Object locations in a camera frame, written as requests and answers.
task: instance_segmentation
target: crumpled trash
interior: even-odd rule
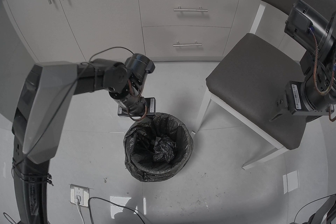
[[[166,161],[169,163],[177,152],[176,143],[169,136],[165,136],[154,146],[154,151],[153,160],[155,162]]]
[[[135,122],[126,132],[125,166],[141,182],[167,180],[186,165],[193,146],[182,121],[166,113],[156,113]]]

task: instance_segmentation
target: black trash bag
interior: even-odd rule
[[[179,119],[156,113],[134,123],[127,131],[125,166],[141,182],[164,181],[186,165],[193,146],[189,131]]]

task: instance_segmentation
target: white power cord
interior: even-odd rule
[[[82,219],[83,224],[85,224],[85,222],[84,222],[84,218],[83,218],[83,215],[82,215],[82,211],[81,211],[81,208],[80,208],[80,206],[79,206],[79,203],[80,203],[80,201],[81,201],[81,197],[77,195],[77,196],[76,196],[76,199],[77,199],[76,205],[77,205],[78,213],[79,213],[79,215],[81,216],[81,219]]]

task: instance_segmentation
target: chair leg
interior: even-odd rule
[[[196,118],[194,128],[192,129],[193,132],[195,132],[195,133],[198,132],[198,130],[199,130],[201,124],[202,124],[204,114],[207,111],[208,106],[209,106],[210,101],[211,101],[211,96],[212,96],[212,93],[209,92],[208,87],[207,87],[206,90],[205,90],[203,101],[201,103],[201,107],[198,111],[198,115],[197,115],[197,118]]]
[[[273,159],[273,158],[285,153],[286,151],[288,151],[288,149],[285,148],[285,147],[282,147],[280,149],[274,148],[274,149],[268,151],[267,153],[249,161],[248,163],[245,163],[243,165],[243,169],[245,169],[245,170],[250,169],[250,168],[256,166],[257,164],[264,163],[264,162],[266,162],[270,159]]]

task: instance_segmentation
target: dark upholstered chair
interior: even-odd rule
[[[275,99],[288,81],[304,81],[301,67],[255,35],[267,4],[289,14],[297,0],[261,0],[250,33],[246,34],[206,79],[207,89],[193,131],[196,133],[211,100],[237,117],[275,148],[244,164],[248,169],[299,147],[306,122],[303,116],[283,115],[270,122]],[[303,0],[327,20],[336,0]]]

